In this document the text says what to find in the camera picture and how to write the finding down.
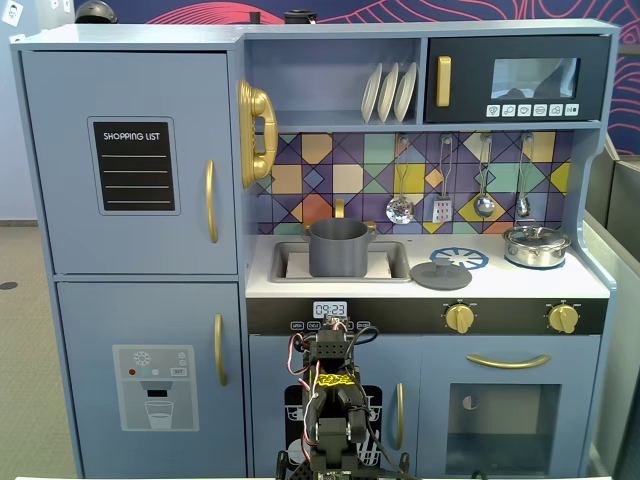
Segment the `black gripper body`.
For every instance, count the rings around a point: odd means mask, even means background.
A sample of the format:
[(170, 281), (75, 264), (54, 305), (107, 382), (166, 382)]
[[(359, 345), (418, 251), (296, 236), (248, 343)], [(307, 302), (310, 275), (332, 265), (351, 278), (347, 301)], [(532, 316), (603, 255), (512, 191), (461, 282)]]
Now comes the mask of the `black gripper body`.
[(351, 340), (351, 332), (344, 323), (324, 325), (317, 332), (318, 342), (348, 342)]

